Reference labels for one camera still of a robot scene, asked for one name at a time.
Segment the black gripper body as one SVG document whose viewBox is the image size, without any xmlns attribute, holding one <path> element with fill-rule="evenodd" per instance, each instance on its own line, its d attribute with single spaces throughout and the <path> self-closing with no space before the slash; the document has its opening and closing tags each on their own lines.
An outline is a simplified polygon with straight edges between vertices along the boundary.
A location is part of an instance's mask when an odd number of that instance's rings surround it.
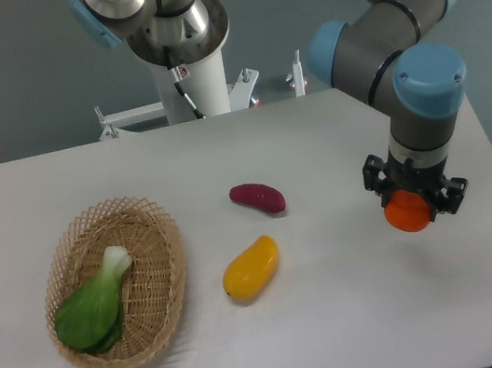
<svg viewBox="0 0 492 368">
<path fill-rule="evenodd" d="M 402 190 L 412 194 L 418 194 L 424 200 L 434 202 L 441 195 L 444 188 L 444 168 L 447 158 L 430 167 L 416 167 L 415 161 L 400 162 L 392 153 L 388 154 L 385 175 L 388 189 L 387 201 L 395 192 Z"/>
</svg>

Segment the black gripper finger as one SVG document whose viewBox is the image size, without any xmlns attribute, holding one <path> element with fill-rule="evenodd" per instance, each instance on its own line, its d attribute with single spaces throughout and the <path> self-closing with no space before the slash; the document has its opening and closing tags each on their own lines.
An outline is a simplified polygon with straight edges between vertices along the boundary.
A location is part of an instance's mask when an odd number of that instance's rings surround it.
<svg viewBox="0 0 492 368">
<path fill-rule="evenodd" d="M 380 198 L 381 207 L 388 206 L 394 192 L 393 181 L 389 176 L 389 164 L 380 157 L 368 155 L 362 167 L 365 190 L 375 193 Z"/>
<path fill-rule="evenodd" d="M 465 198 L 469 181 L 462 177 L 443 179 L 425 192 L 430 206 L 430 220 L 435 221 L 438 214 L 456 214 Z"/>
</svg>

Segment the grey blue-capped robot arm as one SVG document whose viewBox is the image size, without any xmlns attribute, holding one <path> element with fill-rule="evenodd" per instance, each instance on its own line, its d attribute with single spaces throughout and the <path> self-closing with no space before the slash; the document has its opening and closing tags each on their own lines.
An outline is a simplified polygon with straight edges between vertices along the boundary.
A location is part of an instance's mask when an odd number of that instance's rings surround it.
<svg viewBox="0 0 492 368">
<path fill-rule="evenodd" d="M 355 22 L 328 21 L 307 51 L 312 74 L 390 119 L 387 158 L 370 156 L 364 187 L 406 232 L 456 213 L 467 189 L 444 167 L 464 98 L 465 62 L 422 42 L 457 0 L 367 0 Z M 171 124 L 249 105 L 226 83 L 229 18 L 218 0 L 70 0 L 75 19 L 105 48 L 121 43 L 150 67 Z"/>
</svg>

